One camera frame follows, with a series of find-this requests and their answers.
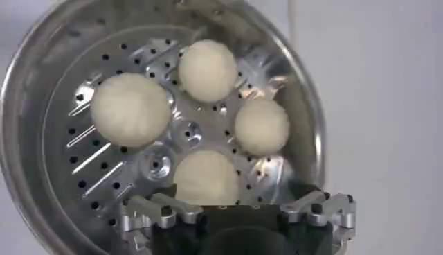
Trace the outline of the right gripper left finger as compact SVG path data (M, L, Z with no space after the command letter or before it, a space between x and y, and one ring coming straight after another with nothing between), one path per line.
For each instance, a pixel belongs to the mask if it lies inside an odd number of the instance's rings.
M177 220L189 225L196 224L204 210L201 206L156 193L150 199L141 195L132 196L121 212L119 229L122 233L147 233L155 225L169 229L175 226Z

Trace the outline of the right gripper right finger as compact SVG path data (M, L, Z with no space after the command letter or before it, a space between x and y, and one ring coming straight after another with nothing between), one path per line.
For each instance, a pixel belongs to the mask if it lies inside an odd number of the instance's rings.
M356 227L356 200L351 195L311 192L280 205L290 223L306 220L314 227L324 227L328 222L344 229Z

